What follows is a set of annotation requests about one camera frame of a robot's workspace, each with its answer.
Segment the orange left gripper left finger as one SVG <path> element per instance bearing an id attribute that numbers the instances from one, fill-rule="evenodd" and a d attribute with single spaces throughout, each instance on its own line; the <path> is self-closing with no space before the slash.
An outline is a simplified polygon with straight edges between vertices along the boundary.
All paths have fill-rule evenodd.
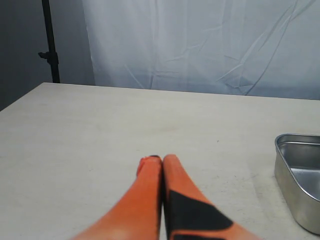
<path id="1" fill-rule="evenodd" d="M 143 157 L 122 198 L 74 240 L 158 240 L 162 207 L 162 159 Z"/>

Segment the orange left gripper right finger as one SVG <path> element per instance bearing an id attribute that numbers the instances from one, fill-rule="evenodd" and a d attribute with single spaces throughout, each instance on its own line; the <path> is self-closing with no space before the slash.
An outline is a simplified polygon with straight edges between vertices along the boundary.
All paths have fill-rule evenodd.
<path id="1" fill-rule="evenodd" d="M 195 185 L 175 154 L 163 162 L 164 216 L 169 240 L 257 240 L 219 211 Z"/>

